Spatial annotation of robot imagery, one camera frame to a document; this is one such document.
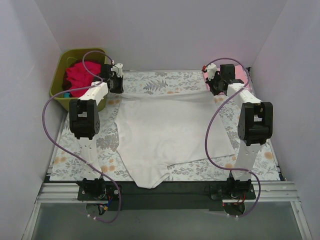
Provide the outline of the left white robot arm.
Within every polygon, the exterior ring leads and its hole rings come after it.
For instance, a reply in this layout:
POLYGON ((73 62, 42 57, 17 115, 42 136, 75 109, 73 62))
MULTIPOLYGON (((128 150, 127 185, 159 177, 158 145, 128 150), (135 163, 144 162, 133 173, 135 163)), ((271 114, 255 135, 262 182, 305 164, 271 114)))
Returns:
POLYGON ((69 128, 77 139, 80 157, 85 160, 84 178, 99 179, 101 168, 98 161, 97 136, 100 131, 98 105, 108 93, 123 92, 123 64, 99 64, 92 61, 77 63, 68 69, 68 77, 82 77, 86 86, 72 88, 77 99, 69 102, 69 128))

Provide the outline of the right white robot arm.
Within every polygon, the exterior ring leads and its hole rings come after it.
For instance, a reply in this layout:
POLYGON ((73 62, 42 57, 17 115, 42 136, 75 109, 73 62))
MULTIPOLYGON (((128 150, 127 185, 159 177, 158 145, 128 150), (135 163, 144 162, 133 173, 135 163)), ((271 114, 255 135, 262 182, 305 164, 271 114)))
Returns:
POLYGON ((249 181, 258 152, 273 134, 273 105, 255 97, 241 79, 236 78, 233 64, 213 63, 202 68, 205 83, 213 95, 224 94, 240 108, 237 134, 240 147, 233 168, 228 168, 236 181, 249 181))

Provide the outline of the white t shirt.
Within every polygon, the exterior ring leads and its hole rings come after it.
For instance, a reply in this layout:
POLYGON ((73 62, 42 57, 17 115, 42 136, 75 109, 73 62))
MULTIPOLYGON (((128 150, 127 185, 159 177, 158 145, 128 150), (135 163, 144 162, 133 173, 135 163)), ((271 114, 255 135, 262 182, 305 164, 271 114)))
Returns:
POLYGON ((124 93, 115 119, 117 152, 140 188, 153 189, 168 167, 235 153, 208 91, 124 93))

